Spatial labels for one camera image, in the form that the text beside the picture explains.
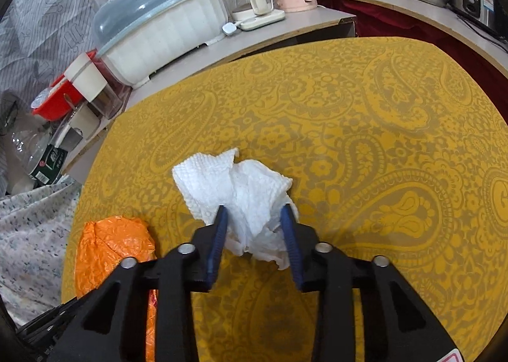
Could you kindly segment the white paper towel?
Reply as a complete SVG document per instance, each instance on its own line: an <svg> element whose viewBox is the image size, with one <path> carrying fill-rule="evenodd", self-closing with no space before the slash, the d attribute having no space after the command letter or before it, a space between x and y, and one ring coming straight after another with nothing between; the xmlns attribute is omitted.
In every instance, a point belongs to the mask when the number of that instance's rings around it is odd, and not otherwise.
<svg viewBox="0 0 508 362"><path fill-rule="evenodd" d="M172 177L194 219L211 225L219 207L226 207L229 251L273 261L284 270L289 259L281 211L290 206L299 216L288 195L293 180L253 159L237 163L238 155L237 148L217 156L196 153L174 166Z"/></svg>

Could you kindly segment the red plastic container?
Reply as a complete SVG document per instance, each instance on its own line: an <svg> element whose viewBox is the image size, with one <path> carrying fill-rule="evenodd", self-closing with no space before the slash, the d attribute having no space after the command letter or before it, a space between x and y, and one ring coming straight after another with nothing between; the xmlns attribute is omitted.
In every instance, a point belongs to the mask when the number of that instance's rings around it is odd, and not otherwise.
<svg viewBox="0 0 508 362"><path fill-rule="evenodd" d="M83 94L74 86L73 81L77 80L76 76L85 69L85 66L93 63L96 55L96 49L79 54L64 73L32 101L32 114L40 116L48 122L55 122L62 119L80 103L87 102Z"/></svg>

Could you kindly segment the dark red counter skirt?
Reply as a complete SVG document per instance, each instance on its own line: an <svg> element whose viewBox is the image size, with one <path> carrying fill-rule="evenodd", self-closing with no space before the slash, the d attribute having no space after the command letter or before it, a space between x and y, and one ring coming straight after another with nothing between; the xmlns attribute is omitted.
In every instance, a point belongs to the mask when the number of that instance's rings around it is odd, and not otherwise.
<svg viewBox="0 0 508 362"><path fill-rule="evenodd" d="M417 18L375 4L355 0L318 0L333 10L357 16L360 37L397 36L435 45L455 60L490 98L498 112L507 117L507 78L474 49L455 37Z"/></svg>

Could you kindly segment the orange snack wrapper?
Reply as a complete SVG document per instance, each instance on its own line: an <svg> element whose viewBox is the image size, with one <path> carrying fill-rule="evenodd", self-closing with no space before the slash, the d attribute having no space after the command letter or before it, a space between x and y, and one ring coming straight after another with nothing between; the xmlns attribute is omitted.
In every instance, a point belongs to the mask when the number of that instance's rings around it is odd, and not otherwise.
<svg viewBox="0 0 508 362"><path fill-rule="evenodd" d="M76 296L81 298L99 287L127 257L139 262L156 258L156 244L147 222L123 216L87 222L75 259Z"/></svg>

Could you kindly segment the white dish rack grey lid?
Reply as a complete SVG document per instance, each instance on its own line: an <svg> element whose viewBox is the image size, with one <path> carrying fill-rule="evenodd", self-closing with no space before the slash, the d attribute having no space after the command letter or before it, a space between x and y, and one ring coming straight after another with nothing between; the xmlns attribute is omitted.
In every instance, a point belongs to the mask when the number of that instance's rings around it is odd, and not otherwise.
<svg viewBox="0 0 508 362"><path fill-rule="evenodd" d="M224 0L109 0L95 15L98 59L134 89L189 51L224 37Z"/></svg>

